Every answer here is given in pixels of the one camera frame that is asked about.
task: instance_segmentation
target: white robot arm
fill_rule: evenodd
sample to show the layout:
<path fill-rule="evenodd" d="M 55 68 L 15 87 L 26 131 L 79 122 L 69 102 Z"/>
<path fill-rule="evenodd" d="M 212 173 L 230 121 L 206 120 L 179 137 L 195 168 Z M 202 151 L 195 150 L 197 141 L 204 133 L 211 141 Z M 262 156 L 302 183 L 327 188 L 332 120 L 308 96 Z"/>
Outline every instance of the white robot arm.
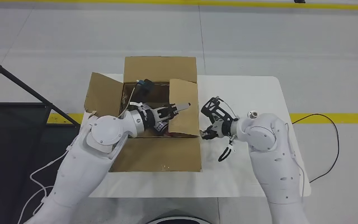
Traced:
<path fill-rule="evenodd" d="M 103 181 L 128 136 L 172 119 L 190 104 L 125 111 L 124 116 L 92 116 L 67 147 L 54 187 L 43 206 L 26 224 L 68 224 L 78 203 Z"/>
<path fill-rule="evenodd" d="M 203 139 L 229 136 L 226 152 L 230 152 L 234 139 L 247 142 L 254 174 L 267 197 L 272 224 L 309 224 L 300 196 L 301 167 L 290 146 L 287 123 L 274 114 L 258 116 L 256 112 L 251 118 L 232 118 L 219 107 L 220 101 L 218 97 L 211 98 L 201 110 L 213 123 L 201 132 Z"/>

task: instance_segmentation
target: open cardboard box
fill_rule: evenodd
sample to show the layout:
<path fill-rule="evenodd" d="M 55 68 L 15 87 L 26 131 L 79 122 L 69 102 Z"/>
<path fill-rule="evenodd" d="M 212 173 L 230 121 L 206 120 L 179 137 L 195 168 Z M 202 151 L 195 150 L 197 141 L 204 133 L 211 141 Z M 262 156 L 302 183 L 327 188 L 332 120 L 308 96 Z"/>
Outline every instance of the open cardboard box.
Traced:
<path fill-rule="evenodd" d="M 169 121 L 173 137 L 146 130 L 138 138 L 129 138 L 110 172 L 201 171 L 195 58 L 126 57 L 124 83 L 92 73 L 84 103 L 86 112 L 118 116 L 128 103 L 134 83 L 146 78 L 156 84 L 148 98 L 150 104 L 189 102 L 191 106 Z"/>

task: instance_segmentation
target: white cable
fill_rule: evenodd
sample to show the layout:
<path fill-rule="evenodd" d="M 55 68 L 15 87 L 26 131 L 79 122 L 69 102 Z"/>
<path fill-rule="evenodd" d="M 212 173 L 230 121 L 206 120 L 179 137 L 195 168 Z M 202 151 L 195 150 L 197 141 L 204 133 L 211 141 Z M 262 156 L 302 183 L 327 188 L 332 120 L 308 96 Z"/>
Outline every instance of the white cable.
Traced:
<path fill-rule="evenodd" d="M 68 152 L 68 151 L 66 150 L 65 153 L 64 153 L 62 156 L 60 156 L 60 157 L 58 157 L 57 159 L 55 159 L 55 160 L 49 162 L 46 166 L 43 166 L 43 167 L 39 168 L 38 170 L 36 170 L 35 172 L 33 172 L 33 173 L 30 175 L 30 180 L 32 180 L 33 182 L 35 182 L 38 186 L 40 186 L 40 187 L 42 188 L 42 190 L 45 192 L 45 197 L 47 197 L 46 188 L 45 188 L 40 182 L 38 182 L 37 180 L 35 180 L 34 178 L 32 178 L 32 176 L 33 176 L 34 174 L 36 174 L 37 172 L 39 172 L 39 171 L 45 169 L 46 167 L 52 165 L 54 162 L 60 160 L 62 157 L 64 157 L 64 156 L 67 154 L 67 152 Z"/>
<path fill-rule="evenodd" d="M 132 99 L 133 92 L 134 92 L 135 88 L 136 88 L 136 85 L 133 87 L 132 93 L 131 93 L 130 96 L 129 96 L 129 100 L 128 100 L 127 106 L 125 107 L 125 109 L 122 111 L 122 113 L 121 113 L 117 118 L 119 118 L 120 116 L 122 116 L 122 115 L 124 114 L 124 112 L 126 111 L 126 109 L 128 108 L 128 106 L 129 106 L 129 104 L 130 104 L 130 100 Z"/>
<path fill-rule="evenodd" d="M 43 190 L 43 189 L 41 188 L 41 189 L 38 190 L 35 194 L 33 194 L 29 200 L 27 200 L 27 202 L 25 203 L 25 205 L 24 205 L 23 208 L 22 208 L 22 211 L 21 211 L 21 214 L 20 214 L 20 217 L 19 217 L 19 219 L 18 219 L 17 224 L 20 224 L 21 218 L 22 218 L 22 215 L 23 215 L 23 212 L 24 212 L 24 210 L 25 210 L 27 204 L 30 202 L 30 200 L 32 200 L 32 198 L 34 198 L 34 196 L 36 196 L 36 195 L 37 195 L 40 191 L 42 191 L 42 190 Z"/>
<path fill-rule="evenodd" d="M 225 103 L 226 104 L 226 106 L 228 106 L 228 108 L 231 110 L 231 112 L 233 113 L 233 115 L 234 115 L 234 117 L 235 118 L 238 118 L 237 116 L 236 116 L 236 114 L 234 113 L 234 111 L 233 111 L 233 109 L 231 109 L 231 107 L 229 106 L 229 104 L 227 104 L 224 100 L 222 100 L 222 99 L 220 99 L 223 103 Z"/>
<path fill-rule="evenodd" d="M 290 141 L 290 127 L 289 127 L 289 124 L 286 123 L 285 125 L 287 125 L 287 141 L 289 143 L 289 150 L 290 150 L 290 153 L 292 156 L 292 159 L 293 161 L 296 163 L 296 165 L 298 166 L 298 168 L 300 168 L 300 170 L 302 171 L 302 176 L 303 176 L 303 185 L 302 185 L 302 196 L 301 196 L 301 202 L 303 203 L 303 193 L 304 193 L 304 177 L 305 177 L 305 174 L 304 174 L 304 171 L 302 169 L 302 167 L 298 164 L 297 162 L 297 159 L 296 159 L 296 154 L 293 152 L 292 148 L 291 148 L 291 141 Z"/>

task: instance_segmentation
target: screw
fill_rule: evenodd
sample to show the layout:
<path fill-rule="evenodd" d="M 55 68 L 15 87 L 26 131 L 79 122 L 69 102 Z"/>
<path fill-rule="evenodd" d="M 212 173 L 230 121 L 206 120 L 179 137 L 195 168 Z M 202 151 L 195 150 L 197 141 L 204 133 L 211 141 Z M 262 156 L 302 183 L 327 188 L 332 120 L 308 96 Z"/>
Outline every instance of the screw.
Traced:
<path fill-rule="evenodd" d="M 247 116 L 249 117 L 249 118 L 251 118 L 251 119 L 255 119 L 255 118 L 257 118 L 258 117 L 258 112 L 256 112 L 256 111 L 250 111 L 248 114 L 247 114 Z"/>

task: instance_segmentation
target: black cable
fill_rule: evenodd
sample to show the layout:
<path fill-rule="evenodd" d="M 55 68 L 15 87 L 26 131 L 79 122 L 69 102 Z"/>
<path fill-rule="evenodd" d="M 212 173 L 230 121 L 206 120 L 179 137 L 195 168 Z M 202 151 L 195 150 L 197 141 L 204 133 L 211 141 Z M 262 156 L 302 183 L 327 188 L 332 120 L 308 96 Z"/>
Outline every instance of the black cable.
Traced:
<path fill-rule="evenodd" d="M 229 150 L 229 147 L 226 147 L 226 149 L 224 150 L 224 152 L 221 154 L 221 156 L 218 158 L 219 162 L 224 161 L 231 153 L 231 150 L 226 154 L 226 152 Z"/>
<path fill-rule="evenodd" d="M 314 116 L 314 115 L 319 115 L 319 116 L 323 116 L 323 117 L 327 118 L 327 119 L 333 124 L 333 126 L 335 127 L 336 136 L 337 136 L 337 156 L 336 156 L 336 159 L 335 159 L 333 165 L 331 166 L 331 168 L 329 168 L 329 170 L 328 170 L 326 173 L 324 173 L 324 174 L 322 174 L 321 176 L 318 176 L 317 178 L 314 178 L 313 180 L 311 180 L 310 183 L 312 183 L 313 181 L 315 181 L 315 180 L 317 180 L 317 179 L 319 179 L 319 178 L 321 178 L 321 177 L 323 177 L 323 176 L 326 176 L 329 172 L 331 172 L 331 170 L 333 169 L 333 167 L 335 166 L 335 164 L 336 164 L 336 162 L 337 162 L 337 160 L 338 160 L 338 157 L 340 156 L 340 137 L 339 137 L 339 135 L 338 135 L 337 126 L 336 126 L 336 124 L 333 122 L 333 120 L 332 120 L 331 118 L 329 118 L 329 117 L 327 117 L 327 116 L 325 116 L 325 115 L 323 115 L 323 114 L 310 114 L 310 115 L 305 116 L 305 117 L 303 117 L 303 118 L 301 118 L 301 119 L 299 119 L 299 120 L 296 120 L 296 121 L 293 122 L 292 124 L 295 124 L 295 123 L 297 123 L 297 122 L 300 122 L 301 120 L 306 119 L 306 118 L 308 118 L 308 117 L 310 117 L 310 116 Z"/>
<path fill-rule="evenodd" d="M 229 145 L 230 146 L 232 146 L 232 143 L 233 143 L 233 141 L 232 140 L 229 140 Z M 218 161 L 219 162 L 222 162 L 222 161 L 224 161 L 229 155 L 230 155 L 230 153 L 231 153 L 231 148 L 230 148 L 230 150 L 229 150 L 229 146 L 228 147 L 226 147 L 226 149 L 224 150 L 224 152 L 221 154 L 221 156 L 219 157 L 219 159 L 218 159 Z"/>

